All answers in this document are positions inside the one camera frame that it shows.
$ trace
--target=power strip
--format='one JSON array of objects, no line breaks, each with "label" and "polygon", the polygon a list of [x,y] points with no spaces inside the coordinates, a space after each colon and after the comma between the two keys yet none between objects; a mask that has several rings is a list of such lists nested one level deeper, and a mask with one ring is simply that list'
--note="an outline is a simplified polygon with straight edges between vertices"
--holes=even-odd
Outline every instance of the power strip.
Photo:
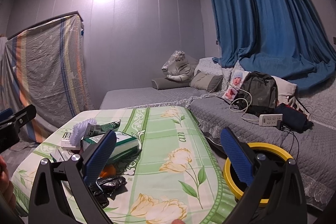
[{"label": "power strip", "polygon": [[262,127],[276,127],[278,121],[282,121],[282,114],[261,114],[259,125]]}]

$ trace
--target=orange object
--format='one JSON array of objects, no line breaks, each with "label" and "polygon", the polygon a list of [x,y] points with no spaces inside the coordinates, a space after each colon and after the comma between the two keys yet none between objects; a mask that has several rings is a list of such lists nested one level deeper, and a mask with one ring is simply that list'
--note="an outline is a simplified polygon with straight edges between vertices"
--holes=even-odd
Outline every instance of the orange object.
[{"label": "orange object", "polygon": [[115,176],[116,174],[117,174],[116,169],[114,168],[112,164],[110,164],[104,167],[103,171],[100,172],[99,176],[101,178],[106,178],[109,176]]}]

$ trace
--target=gray backpack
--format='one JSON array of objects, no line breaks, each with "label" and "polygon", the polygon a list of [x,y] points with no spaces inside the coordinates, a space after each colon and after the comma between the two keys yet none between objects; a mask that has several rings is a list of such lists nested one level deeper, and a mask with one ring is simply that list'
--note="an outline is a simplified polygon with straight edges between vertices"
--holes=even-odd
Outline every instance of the gray backpack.
[{"label": "gray backpack", "polygon": [[[278,86],[272,76],[254,71],[245,77],[239,92],[235,96],[235,100],[245,98],[250,102],[250,95],[242,90],[249,92],[252,96],[252,103],[248,107],[247,113],[258,117],[260,114],[273,113],[278,101]],[[238,100],[234,104],[236,104],[240,110],[246,108],[245,100]]]}]

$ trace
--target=silver screw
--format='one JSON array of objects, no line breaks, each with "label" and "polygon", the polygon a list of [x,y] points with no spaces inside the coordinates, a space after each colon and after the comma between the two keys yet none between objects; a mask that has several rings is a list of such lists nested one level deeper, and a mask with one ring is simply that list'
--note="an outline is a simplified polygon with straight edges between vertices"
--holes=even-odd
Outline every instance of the silver screw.
[{"label": "silver screw", "polygon": [[42,165],[46,165],[48,163],[48,159],[44,158],[41,160]]},{"label": "silver screw", "polygon": [[291,164],[291,165],[294,165],[294,164],[296,164],[296,161],[294,159],[289,159],[288,163]]},{"label": "silver screw", "polygon": [[78,155],[78,154],[74,154],[74,155],[71,156],[71,160],[73,160],[73,161],[77,161],[77,160],[79,160],[80,158],[81,158],[81,156]]},{"label": "silver screw", "polygon": [[266,159],[266,156],[264,154],[257,154],[257,159],[258,160],[265,160]]}]

